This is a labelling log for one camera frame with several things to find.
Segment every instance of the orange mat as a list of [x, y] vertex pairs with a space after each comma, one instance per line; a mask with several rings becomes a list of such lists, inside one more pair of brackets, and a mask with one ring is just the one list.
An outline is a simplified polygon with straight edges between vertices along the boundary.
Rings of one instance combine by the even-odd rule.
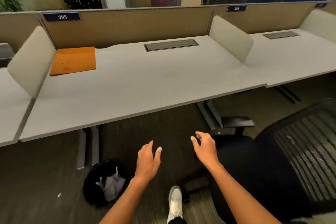
[[58, 49], [52, 61], [50, 75], [77, 73], [96, 69], [94, 47]]

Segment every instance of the chair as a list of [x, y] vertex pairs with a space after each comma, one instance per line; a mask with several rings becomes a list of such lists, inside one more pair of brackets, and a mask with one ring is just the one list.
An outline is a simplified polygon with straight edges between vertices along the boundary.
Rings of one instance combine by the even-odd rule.
[[[224, 117], [209, 133], [226, 170], [280, 221], [336, 210], [336, 101], [326, 99], [264, 129], [254, 140], [247, 117]], [[215, 180], [206, 174], [219, 217], [236, 223]], [[183, 201], [192, 191], [183, 188]]]

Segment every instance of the desk surface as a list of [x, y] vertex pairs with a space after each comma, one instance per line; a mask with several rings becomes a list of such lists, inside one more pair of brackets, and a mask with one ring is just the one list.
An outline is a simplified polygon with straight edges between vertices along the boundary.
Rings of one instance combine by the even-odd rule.
[[146, 52], [144, 44], [162, 41], [120, 44], [96, 49], [96, 70], [47, 75], [20, 140], [265, 85], [209, 36], [185, 39], [199, 45]]
[[269, 87], [336, 70], [336, 44], [300, 29], [299, 36], [268, 39], [251, 34], [254, 45], [245, 65], [265, 78]]
[[0, 146], [15, 143], [15, 134], [31, 101], [30, 96], [10, 76], [0, 69]]

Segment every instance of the shoe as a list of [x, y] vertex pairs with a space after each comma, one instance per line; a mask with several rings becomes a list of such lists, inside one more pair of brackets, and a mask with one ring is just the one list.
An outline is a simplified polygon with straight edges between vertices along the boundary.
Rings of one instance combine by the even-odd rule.
[[182, 217], [182, 192], [179, 186], [170, 189], [169, 197], [169, 214], [167, 224], [176, 217]]

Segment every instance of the trash bag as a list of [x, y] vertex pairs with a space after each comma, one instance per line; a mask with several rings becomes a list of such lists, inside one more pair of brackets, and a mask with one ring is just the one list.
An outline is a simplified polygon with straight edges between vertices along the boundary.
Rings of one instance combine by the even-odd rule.
[[[124, 185], [119, 192], [118, 196], [107, 202], [104, 196], [104, 192], [101, 186], [97, 185], [97, 183], [105, 183], [106, 178], [114, 175], [118, 170], [118, 175], [125, 179]], [[118, 198], [124, 193], [126, 190], [131, 178], [126, 174], [125, 169], [116, 159], [108, 159], [103, 162], [95, 164], [83, 184], [83, 194], [85, 200], [93, 206], [102, 208], [102, 207], [111, 207], [115, 204]]]

